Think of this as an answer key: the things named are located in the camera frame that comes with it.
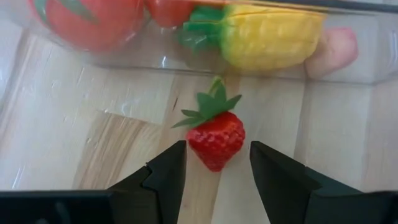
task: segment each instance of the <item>wood grain surface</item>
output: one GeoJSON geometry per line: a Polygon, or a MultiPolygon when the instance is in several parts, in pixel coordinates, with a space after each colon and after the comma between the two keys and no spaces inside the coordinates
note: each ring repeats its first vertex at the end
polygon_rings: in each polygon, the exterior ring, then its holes
{"type": "MultiPolygon", "coordinates": [[[[196,108],[195,93],[211,82],[94,67],[13,24],[0,26],[9,30],[0,36],[1,190],[109,187],[184,138],[185,129],[170,127],[183,118],[181,109],[196,108]]],[[[361,62],[373,60],[364,57],[361,62]]],[[[373,80],[375,67],[367,66],[373,80]]],[[[355,79],[364,69],[358,64],[329,79],[352,73],[355,79]]],[[[284,76],[303,74],[297,67],[284,76]]],[[[188,149],[180,224],[268,223],[249,165],[253,140],[358,189],[398,189],[397,81],[371,86],[222,75],[229,96],[243,94],[234,112],[247,139],[220,173],[188,149]]]]}

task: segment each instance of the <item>toy strawberry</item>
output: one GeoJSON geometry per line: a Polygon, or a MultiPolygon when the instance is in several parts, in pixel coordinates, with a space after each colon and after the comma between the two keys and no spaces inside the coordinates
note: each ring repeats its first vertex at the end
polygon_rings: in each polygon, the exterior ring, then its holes
{"type": "Polygon", "coordinates": [[[242,148],[246,135],[243,123],[229,112],[241,97],[238,95],[227,100],[225,86],[216,78],[209,94],[197,94],[199,111],[182,110],[188,118],[173,126],[188,125],[191,128],[186,139],[213,172],[221,171],[242,148]]]}
{"type": "Polygon", "coordinates": [[[90,51],[119,47],[144,19],[143,0],[28,0],[34,14],[72,46],[90,51]]]}

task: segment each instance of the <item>light wooden surface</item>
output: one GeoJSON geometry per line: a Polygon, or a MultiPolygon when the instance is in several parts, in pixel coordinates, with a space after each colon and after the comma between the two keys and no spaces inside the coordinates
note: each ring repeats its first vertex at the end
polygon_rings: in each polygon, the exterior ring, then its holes
{"type": "MultiPolygon", "coordinates": [[[[1,190],[106,188],[183,138],[183,129],[169,127],[210,82],[92,67],[10,23],[0,26],[8,30],[0,36],[1,190]]],[[[188,150],[179,223],[268,223],[249,166],[253,140],[361,190],[398,189],[397,81],[228,77],[226,84],[230,95],[244,96],[234,112],[247,141],[217,174],[188,150]]]]}

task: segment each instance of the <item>strawberry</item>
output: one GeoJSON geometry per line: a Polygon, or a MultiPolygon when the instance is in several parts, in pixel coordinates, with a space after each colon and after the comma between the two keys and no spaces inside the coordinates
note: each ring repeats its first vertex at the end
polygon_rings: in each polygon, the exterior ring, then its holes
{"type": "Polygon", "coordinates": [[[188,118],[173,126],[190,127],[185,136],[189,145],[213,172],[221,171],[242,148],[246,135],[243,123],[229,112],[241,97],[227,100],[225,86],[216,78],[209,94],[197,94],[199,111],[182,110],[188,118]]]}
{"type": "Polygon", "coordinates": [[[80,50],[120,47],[144,20],[143,0],[28,0],[36,18],[80,50]]]}

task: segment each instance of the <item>toy fruit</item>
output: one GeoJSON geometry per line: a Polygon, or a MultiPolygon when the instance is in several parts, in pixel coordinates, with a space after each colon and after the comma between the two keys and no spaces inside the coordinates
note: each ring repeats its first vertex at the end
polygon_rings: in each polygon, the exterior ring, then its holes
{"type": "Polygon", "coordinates": [[[218,45],[223,57],[245,70],[273,70],[302,63],[315,51],[325,15],[281,7],[230,4],[198,7],[183,25],[197,38],[191,47],[218,45]]]}
{"type": "Polygon", "coordinates": [[[210,94],[197,94],[199,110],[182,110],[188,118],[173,126],[188,125],[191,128],[186,139],[202,162],[213,172],[221,171],[242,148],[246,135],[243,123],[229,112],[241,97],[238,95],[227,100],[225,86],[217,78],[210,94]]]}
{"type": "Polygon", "coordinates": [[[139,30],[142,0],[28,0],[35,15],[63,40],[82,50],[119,47],[139,30]]]}
{"type": "Polygon", "coordinates": [[[153,20],[160,27],[171,28],[182,25],[189,20],[195,3],[189,0],[146,0],[153,20]]]}

